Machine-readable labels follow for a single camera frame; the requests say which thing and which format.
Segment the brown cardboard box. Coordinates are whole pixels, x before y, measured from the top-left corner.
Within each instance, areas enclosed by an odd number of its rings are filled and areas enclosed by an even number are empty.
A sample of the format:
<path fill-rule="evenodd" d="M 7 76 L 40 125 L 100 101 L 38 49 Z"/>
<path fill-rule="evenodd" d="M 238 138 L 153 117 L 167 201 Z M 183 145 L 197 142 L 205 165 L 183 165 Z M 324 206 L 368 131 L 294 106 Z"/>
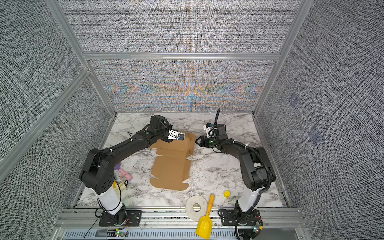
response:
<path fill-rule="evenodd" d="M 196 135 L 186 133 L 183 141 L 173 140 L 170 143 L 158 140 L 150 146 L 156 149 L 156 159 L 152 168 L 153 177 L 150 183 L 155 188 L 184 191 L 189 187 L 186 180 L 190 176 L 192 161 L 188 156 L 194 154 Z"/>

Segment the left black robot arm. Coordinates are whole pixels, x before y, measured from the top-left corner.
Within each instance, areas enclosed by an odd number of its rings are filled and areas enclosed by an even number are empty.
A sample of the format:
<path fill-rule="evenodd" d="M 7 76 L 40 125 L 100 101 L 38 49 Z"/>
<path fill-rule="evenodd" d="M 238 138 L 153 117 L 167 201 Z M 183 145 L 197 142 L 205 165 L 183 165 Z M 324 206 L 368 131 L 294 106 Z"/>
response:
<path fill-rule="evenodd" d="M 103 150 L 89 151 L 80 171 L 80 181 L 98 197 L 103 217 L 110 217 L 121 225 L 126 217 L 122 194 L 117 195 L 113 183 L 116 181 L 115 168 L 131 155 L 149 148 L 158 140 L 172 142 L 178 139 L 178 132 L 172 129 L 169 121 L 160 115 L 152 115 L 150 123 L 128 140 Z"/>

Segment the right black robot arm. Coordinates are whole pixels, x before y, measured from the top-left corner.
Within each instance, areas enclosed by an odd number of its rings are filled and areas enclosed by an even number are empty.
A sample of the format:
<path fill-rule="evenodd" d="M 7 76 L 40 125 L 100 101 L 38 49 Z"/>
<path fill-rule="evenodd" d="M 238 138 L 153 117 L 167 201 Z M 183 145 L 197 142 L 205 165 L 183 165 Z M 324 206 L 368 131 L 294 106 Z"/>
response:
<path fill-rule="evenodd" d="M 226 129 L 224 124 L 207 123 L 204 125 L 206 134 L 198 137 L 195 143 L 239 160 L 242 180 L 246 186 L 235 203 L 235 216 L 240 219 L 245 214 L 253 214 L 261 195 L 275 182 L 276 173 L 263 147 L 254 148 L 230 139 Z"/>

